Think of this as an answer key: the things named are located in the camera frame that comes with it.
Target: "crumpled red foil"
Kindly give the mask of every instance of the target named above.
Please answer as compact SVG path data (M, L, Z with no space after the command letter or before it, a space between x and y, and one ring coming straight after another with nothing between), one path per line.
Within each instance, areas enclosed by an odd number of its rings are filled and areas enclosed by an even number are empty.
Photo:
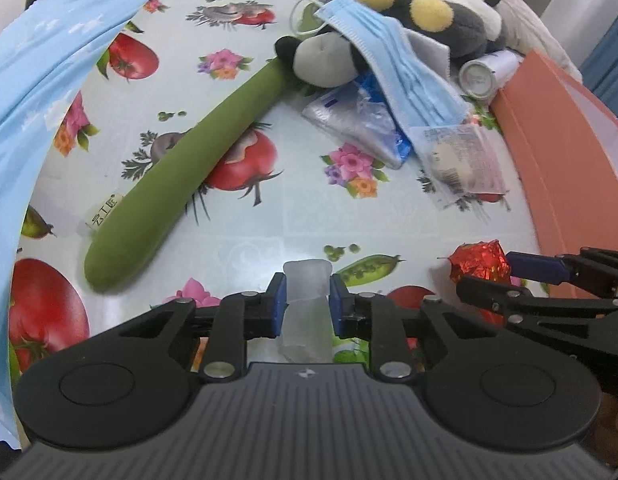
M497 240L461 245L449 256L449 261L449 277L454 283L463 276L475 276L483 280L511 284L511 267Z

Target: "green plush cylinder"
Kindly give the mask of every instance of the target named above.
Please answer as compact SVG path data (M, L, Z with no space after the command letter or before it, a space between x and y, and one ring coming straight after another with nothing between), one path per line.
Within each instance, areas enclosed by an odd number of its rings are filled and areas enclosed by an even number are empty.
M97 292L121 287L154 256L193 192L293 75L276 58L214 108L121 200L94 235L84 275Z

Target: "dark blue fabric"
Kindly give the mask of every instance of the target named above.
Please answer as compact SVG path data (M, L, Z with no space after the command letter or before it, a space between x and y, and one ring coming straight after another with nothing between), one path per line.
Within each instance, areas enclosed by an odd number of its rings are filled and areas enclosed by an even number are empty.
M584 86L618 117L618 17L580 67Z

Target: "silver rivet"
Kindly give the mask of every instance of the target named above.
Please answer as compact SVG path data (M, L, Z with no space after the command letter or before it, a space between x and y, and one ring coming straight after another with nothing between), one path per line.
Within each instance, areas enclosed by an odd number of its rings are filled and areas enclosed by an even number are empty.
M402 379L411 374L411 367L402 361L389 361L380 366L380 373L391 379Z
M235 372L235 367L226 361L214 361L203 368L205 375L214 379L227 379Z

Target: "barcode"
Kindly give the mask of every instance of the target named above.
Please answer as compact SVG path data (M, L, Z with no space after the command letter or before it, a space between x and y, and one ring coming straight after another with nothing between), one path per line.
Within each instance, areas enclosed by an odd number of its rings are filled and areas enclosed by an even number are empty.
M454 194L464 194L464 188L460 182L460 176L455 168L442 172L442 182L451 188Z

